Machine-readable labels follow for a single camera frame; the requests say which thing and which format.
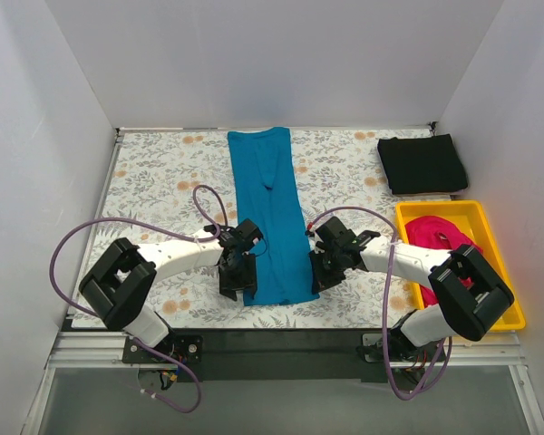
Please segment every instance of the floral tablecloth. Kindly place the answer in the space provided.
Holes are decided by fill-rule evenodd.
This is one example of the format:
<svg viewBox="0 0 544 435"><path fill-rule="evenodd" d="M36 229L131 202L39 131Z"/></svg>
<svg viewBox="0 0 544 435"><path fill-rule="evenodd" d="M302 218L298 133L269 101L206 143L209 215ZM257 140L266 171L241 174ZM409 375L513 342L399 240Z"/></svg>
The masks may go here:
<svg viewBox="0 0 544 435"><path fill-rule="evenodd" d="M394 220L394 206L377 154L380 138L421 138L420 130L292 130L292 156L298 197L308 222L321 211L340 205L371 208ZM191 190L212 186L223 198L230 225L237 224L234 178L225 131L129 132L124 135L102 215L129 217L172 231L192 234L206 222L193 206ZM203 193L201 203L222 222L217 201ZM448 199L444 195L419 200ZM339 214L355 231L373 229L389 235L387 226L364 213ZM119 223L97 228L90 267L117 237L133 243L159 242L164 235ZM155 284L148 303L176 328L367 328L381 323L383 274L352 271L339 286L304 304L245 307L219 294L216 267L176 275ZM87 305L79 296L78 301ZM389 325L413 309L408 285L394 279ZM77 313L73 327L101 327L99 319Z"/></svg>

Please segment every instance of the yellow plastic basket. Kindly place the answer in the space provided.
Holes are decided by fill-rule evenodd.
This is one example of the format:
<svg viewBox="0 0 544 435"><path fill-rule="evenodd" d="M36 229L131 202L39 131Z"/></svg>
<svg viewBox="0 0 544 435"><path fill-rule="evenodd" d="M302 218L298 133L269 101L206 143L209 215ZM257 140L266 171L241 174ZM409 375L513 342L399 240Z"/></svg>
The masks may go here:
<svg viewBox="0 0 544 435"><path fill-rule="evenodd" d="M477 201L430 201L430 202L400 202L397 204L397 228L399 236L405 243L408 242L405 225L421 216L438 216L455 224L460 231L483 249L483 256L494 268L501 279L508 285L514 294L514 304L492 326L492 331L511 331L523 329L526 326L524 314L518 303L516 292L511 285L506 267L501 259L500 251L490 230L488 219L481 204ZM417 306L424 308L419 285L411 283L413 299Z"/></svg>

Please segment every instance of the teal fabric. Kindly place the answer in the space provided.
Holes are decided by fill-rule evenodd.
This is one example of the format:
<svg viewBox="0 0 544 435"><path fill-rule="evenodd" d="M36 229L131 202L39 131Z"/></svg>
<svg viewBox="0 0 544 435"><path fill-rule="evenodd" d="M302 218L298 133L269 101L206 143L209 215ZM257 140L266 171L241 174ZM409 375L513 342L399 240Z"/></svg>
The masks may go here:
<svg viewBox="0 0 544 435"><path fill-rule="evenodd" d="M267 241L257 258L257 292L244 293L244 305L297 304L312 294L310 247L305 236L292 167L290 130L275 127L259 133L228 133L236 183L238 222L251 219ZM264 243L253 253L264 251Z"/></svg>

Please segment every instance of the pink fabric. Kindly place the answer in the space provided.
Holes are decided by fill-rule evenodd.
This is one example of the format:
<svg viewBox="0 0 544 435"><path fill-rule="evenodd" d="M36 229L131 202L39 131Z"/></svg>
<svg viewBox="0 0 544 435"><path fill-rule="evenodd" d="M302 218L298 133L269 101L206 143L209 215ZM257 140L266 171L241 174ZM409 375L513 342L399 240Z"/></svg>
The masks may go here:
<svg viewBox="0 0 544 435"><path fill-rule="evenodd" d="M463 244L474 245L481 253L483 250L463 234L452 222L437 216L421 216L405 225L409 243L417 247L431 249L457 249ZM462 281L465 285L470 280ZM437 304L433 290L421 287L421 296L425 306Z"/></svg>

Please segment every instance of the gray wall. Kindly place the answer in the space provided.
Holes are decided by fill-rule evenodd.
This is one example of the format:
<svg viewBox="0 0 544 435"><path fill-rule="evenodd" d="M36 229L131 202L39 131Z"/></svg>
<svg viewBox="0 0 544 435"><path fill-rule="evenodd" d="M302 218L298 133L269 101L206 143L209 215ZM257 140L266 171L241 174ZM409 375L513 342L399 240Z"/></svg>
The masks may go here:
<svg viewBox="0 0 544 435"><path fill-rule="evenodd" d="M43 0L0 0L0 434L19 433L65 310L61 236L93 216L113 130ZM84 237L58 269L65 288Z"/></svg>
<svg viewBox="0 0 544 435"><path fill-rule="evenodd" d="M46 0L114 127L437 121L502 0Z"/></svg>
<svg viewBox="0 0 544 435"><path fill-rule="evenodd" d="M506 0L441 128L491 219L528 326L520 337L544 413L544 0Z"/></svg>

